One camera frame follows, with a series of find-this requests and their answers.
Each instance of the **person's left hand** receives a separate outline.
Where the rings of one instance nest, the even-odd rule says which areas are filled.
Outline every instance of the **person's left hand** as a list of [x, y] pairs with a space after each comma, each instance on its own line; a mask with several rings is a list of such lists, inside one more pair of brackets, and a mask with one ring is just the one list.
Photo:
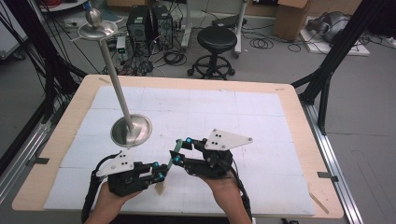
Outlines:
[[124, 197], [119, 197], [110, 192], [107, 182], [103, 183], [100, 188], [96, 206], [87, 221], [85, 221], [85, 224], [110, 223], [119, 214], [122, 206], [140, 192], [141, 191], [138, 191]]

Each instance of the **black chair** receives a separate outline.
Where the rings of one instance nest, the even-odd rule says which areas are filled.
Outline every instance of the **black chair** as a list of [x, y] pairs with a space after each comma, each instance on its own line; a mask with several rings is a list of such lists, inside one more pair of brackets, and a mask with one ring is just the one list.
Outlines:
[[[209, 26], [198, 33], [197, 39], [198, 43], [212, 54], [199, 58], [187, 71], [189, 76], [192, 76], [195, 70], [202, 75], [201, 78], [221, 77], [227, 80], [227, 75], [233, 76], [235, 74], [231, 64], [224, 57], [219, 56], [222, 52], [235, 47], [237, 40], [232, 31], [220, 26]], [[202, 62], [206, 58], [209, 58], [209, 63], [207, 60], [206, 63]], [[224, 63], [218, 64], [218, 59], [221, 59]]]

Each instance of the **wooden tabletop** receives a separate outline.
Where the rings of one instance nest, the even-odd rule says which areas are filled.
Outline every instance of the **wooden tabletop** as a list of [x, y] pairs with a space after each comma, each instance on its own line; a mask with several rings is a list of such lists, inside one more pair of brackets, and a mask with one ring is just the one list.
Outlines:
[[[315, 207], [313, 217], [341, 218], [344, 211], [329, 178], [319, 178], [327, 172], [317, 142], [301, 107], [295, 89], [289, 84], [237, 82], [162, 77], [119, 77], [121, 86], [190, 90], [229, 90], [275, 93], [279, 96], [290, 134], [304, 172]], [[22, 211], [43, 211], [64, 154], [70, 148], [78, 127], [89, 110], [101, 86], [111, 86], [109, 76], [86, 76], [69, 107], [54, 130], [40, 157], [48, 164], [35, 164], [25, 179], [12, 207]]]

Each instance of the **desk leg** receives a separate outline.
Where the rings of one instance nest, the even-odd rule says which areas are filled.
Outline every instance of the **desk leg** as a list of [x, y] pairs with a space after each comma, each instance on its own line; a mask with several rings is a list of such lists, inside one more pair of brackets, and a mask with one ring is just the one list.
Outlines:
[[190, 4], [190, 0], [187, 0], [187, 16], [186, 16], [186, 29], [184, 30], [184, 35], [183, 35], [183, 39], [181, 40], [181, 48], [186, 51], [187, 50], [187, 46], [189, 45], [189, 40], [190, 40], [190, 34], [191, 34], [191, 27], [192, 27], [192, 23], [191, 23], [191, 4]]
[[241, 50], [241, 48], [242, 48], [242, 44], [241, 44], [242, 36], [241, 36], [241, 33], [242, 33], [242, 24], [243, 24], [243, 21], [244, 21], [245, 10], [247, 8], [247, 4], [248, 4], [248, 1], [247, 0], [243, 0], [242, 6], [241, 6], [241, 11], [239, 12], [238, 26], [237, 26], [236, 31], [235, 31], [237, 42], [236, 42], [236, 46], [234, 48], [234, 51], [235, 51], [236, 58], [238, 58], [239, 54], [242, 52], [242, 50]]

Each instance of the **stool seat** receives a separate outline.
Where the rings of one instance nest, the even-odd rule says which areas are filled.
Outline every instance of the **stool seat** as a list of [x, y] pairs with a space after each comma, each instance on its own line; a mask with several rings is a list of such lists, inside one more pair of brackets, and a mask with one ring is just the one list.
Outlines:
[[221, 54], [235, 47], [236, 35], [227, 28], [209, 26], [204, 28], [197, 36], [198, 43], [210, 52]]

